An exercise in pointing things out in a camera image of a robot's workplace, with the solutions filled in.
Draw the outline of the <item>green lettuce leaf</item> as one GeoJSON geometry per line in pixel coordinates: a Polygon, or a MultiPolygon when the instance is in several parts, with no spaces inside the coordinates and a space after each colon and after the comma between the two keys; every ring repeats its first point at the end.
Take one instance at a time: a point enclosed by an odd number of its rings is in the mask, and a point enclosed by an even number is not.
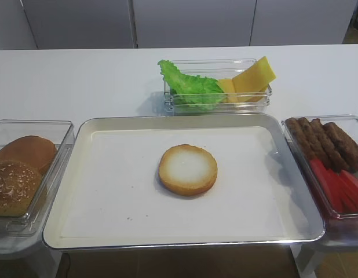
{"type": "Polygon", "coordinates": [[[218,80],[214,78],[183,74],[169,60],[160,60],[158,65],[163,80],[175,92],[175,99],[179,104],[207,111],[226,97],[218,85],[218,80]]]}

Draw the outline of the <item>clear lettuce and cheese container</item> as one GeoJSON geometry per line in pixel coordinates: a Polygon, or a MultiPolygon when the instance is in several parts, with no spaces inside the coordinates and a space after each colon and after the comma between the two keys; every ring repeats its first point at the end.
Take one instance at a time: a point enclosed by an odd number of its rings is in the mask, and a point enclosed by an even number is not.
{"type": "Polygon", "coordinates": [[[266,57],[160,60],[158,66],[165,110],[174,115],[263,113],[276,78],[266,57]]]}

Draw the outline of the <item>small yellow cheese slice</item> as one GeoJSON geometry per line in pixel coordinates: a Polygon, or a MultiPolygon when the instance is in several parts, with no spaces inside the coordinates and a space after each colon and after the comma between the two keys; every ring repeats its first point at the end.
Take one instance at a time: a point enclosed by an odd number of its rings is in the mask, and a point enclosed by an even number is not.
{"type": "Polygon", "coordinates": [[[236,104],[238,103],[238,95],[236,94],[235,87],[232,79],[219,79],[218,85],[222,91],[226,94],[226,102],[236,104]]]}

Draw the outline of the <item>large yellow cheese slice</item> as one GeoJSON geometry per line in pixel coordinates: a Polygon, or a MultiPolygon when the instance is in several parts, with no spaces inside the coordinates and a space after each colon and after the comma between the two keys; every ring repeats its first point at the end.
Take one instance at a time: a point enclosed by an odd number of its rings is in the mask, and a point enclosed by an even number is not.
{"type": "Polygon", "coordinates": [[[266,56],[259,59],[251,67],[232,78],[236,93],[244,93],[249,96],[237,96],[238,103],[255,103],[263,98],[255,93],[265,93],[268,85],[276,79],[276,75],[269,65],[266,56]]]}

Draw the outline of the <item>bottom bun half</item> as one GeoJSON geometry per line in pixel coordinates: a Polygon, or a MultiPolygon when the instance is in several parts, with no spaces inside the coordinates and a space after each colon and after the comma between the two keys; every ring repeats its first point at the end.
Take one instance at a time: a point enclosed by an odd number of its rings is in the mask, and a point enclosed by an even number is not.
{"type": "Polygon", "coordinates": [[[176,145],[162,155],[158,176],[165,188],[181,196],[208,191],[216,182],[217,161],[210,152],[189,144],[176,145]]]}

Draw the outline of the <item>silver metal baking tray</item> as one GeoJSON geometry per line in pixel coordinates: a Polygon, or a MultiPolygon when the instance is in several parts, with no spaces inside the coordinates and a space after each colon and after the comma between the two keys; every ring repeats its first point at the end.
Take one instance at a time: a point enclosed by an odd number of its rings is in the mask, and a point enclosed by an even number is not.
{"type": "Polygon", "coordinates": [[[78,131],[43,230],[55,249],[312,242],[324,222],[280,123],[267,114],[95,118],[78,131]],[[210,152],[214,186],[159,181],[166,150],[210,152]]]}

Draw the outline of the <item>brown meat patty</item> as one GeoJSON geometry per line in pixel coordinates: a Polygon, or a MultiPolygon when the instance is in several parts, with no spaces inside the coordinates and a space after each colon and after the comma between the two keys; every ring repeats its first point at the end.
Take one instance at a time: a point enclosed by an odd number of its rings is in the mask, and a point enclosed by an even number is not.
{"type": "Polygon", "coordinates": [[[349,170],[349,165],[342,158],[341,154],[336,150],[334,143],[331,141],[329,136],[323,129],[323,125],[320,119],[314,119],[310,122],[310,126],[319,140],[323,150],[325,151],[327,157],[330,159],[331,168],[339,173],[342,170],[349,170]]]}
{"type": "Polygon", "coordinates": [[[306,118],[288,118],[285,124],[307,160],[318,158],[326,169],[331,162],[306,118]]]}
{"type": "Polygon", "coordinates": [[[334,122],[326,123],[323,128],[350,170],[358,171],[358,144],[334,122]]]}
{"type": "Polygon", "coordinates": [[[319,119],[308,121],[307,118],[297,120],[304,134],[304,154],[311,161],[318,159],[326,169],[340,171],[342,169],[340,154],[323,129],[319,119]]]}

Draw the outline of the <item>plain brown bun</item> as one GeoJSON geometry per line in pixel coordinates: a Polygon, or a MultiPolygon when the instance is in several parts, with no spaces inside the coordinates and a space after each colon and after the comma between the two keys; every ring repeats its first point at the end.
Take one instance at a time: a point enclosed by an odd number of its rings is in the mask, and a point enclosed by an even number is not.
{"type": "Polygon", "coordinates": [[[50,140],[40,136],[25,136],[8,143],[0,150],[0,162],[22,162],[45,175],[56,153],[57,148],[50,140]]]}

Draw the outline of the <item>clear patty and tomato container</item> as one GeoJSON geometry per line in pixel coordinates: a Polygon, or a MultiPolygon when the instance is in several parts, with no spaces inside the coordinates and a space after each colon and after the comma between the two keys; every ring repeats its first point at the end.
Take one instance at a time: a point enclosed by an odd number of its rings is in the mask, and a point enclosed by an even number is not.
{"type": "Polygon", "coordinates": [[[327,246],[358,246],[358,116],[282,121],[287,143],[326,225],[327,246]]]}

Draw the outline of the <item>clear bun container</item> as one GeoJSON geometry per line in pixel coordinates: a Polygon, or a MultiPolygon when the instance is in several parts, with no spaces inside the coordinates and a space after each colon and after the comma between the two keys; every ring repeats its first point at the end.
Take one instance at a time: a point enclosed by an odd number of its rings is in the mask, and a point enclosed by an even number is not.
{"type": "Polygon", "coordinates": [[[0,236],[40,229],[74,142],[70,121],[0,120],[0,236]]]}

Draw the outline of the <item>red tomato slice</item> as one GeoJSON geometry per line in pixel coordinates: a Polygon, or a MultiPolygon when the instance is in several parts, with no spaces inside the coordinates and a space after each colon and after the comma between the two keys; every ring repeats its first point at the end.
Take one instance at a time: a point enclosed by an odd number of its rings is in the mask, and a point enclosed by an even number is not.
{"type": "Polygon", "coordinates": [[[355,195],[355,197],[357,199],[356,202],[358,204],[358,178],[351,175],[350,172],[345,171],[345,170],[341,171],[340,177],[343,178],[343,180],[347,184],[348,188],[353,192],[353,194],[355,195]]]}
{"type": "Polygon", "coordinates": [[[314,158],[309,161],[309,164],[317,180],[320,182],[320,185],[323,188],[323,191],[326,194],[326,197],[330,202],[332,209],[338,214],[343,214],[342,203],[336,195],[333,180],[327,173],[327,169],[325,168],[321,160],[319,160],[318,158],[314,158]]]}
{"type": "Polygon", "coordinates": [[[332,178],[335,186],[336,195],[342,203],[342,212],[348,214],[358,213],[358,204],[352,198],[352,194],[346,190],[346,183],[343,182],[341,177],[331,169],[327,170],[327,173],[332,178]]]}

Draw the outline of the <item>sesame bun right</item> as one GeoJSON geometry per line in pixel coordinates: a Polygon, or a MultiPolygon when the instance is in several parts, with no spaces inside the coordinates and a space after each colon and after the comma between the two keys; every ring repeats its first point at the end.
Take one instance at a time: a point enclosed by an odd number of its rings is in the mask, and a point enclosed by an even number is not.
{"type": "Polygon", "coordinates": [[[25,163],[0,162],[0,217],[22,217],[27,212],[42,175],[25,163]]]}

